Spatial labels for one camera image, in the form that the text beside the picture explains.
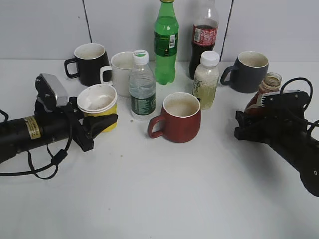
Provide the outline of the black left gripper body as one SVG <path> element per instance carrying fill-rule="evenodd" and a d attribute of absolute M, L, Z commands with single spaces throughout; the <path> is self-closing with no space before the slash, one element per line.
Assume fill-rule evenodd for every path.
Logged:
<path fill-rule="evenodd" d="M 80 123 L 84 115 L 80 112 L 76 100 L 76 97 L 70 97 L 67 105 L 50 110 L 38 96 L 34 114 L 39 119 L 44 138 L 48 143 L 71 137 L 83 152 L 87 152 L 94 148 L 94 140 L 88 129 Z"/>

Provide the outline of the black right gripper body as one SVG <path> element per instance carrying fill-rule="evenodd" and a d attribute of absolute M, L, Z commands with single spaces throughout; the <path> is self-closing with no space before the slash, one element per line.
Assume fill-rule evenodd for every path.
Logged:
<path fill-rule="evenodd" d="M 238 140 L 260 143 L 306 144 L 309 142 L 307 126 L 296 117 L 304 120 L 304 106 L 310 97 L 304 91 L 285 98 L 280 96 L 278 106 L 266 107 L 265 115 L 249 115 L 237 111 L 234 136 Z"/>

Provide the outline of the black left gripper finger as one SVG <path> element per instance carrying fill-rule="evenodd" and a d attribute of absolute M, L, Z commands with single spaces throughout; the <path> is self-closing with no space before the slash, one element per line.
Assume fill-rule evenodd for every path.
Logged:
<path fill-rule="evenodd" d="M 118 115 L 110 114 L 103 116 L 86 116 L 83 119 L 83 126 L 87 129 L 88 135 L 95 139 L 106 128 L 117 123 Z"/>

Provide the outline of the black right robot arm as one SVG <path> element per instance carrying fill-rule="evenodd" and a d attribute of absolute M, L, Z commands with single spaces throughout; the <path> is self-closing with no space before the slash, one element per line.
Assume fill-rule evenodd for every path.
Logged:
<path fill-rule="evenodd" d="M 307 126 L 289 113 L 304 117 L 303 106 L 309 100 L 304 91 L 289 90 L 282 94 L 265 93 L 257 102 L 265 115 L 236 112 L 239 124 L 234 136 L 238 140 L 264 143 L 283 157 L 300 174 L 303 186 L 314 196 L 319 195 L 319 142 L 311 137 Z"/>

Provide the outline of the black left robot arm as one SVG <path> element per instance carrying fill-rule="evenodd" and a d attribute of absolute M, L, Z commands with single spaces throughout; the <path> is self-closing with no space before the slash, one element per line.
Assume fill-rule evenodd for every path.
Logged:
<path fill-rule="evenodd" d="M 83 152 L 94 148 L 94 139 L 115 124 L 118 115 L 84 116 L 77 106 L 77 98 L 70 97 L 65 106 L 49 112 L 39 101 L 33 116 L 0 124 L 0 162 L 17 154 L 71 137 Z"/>

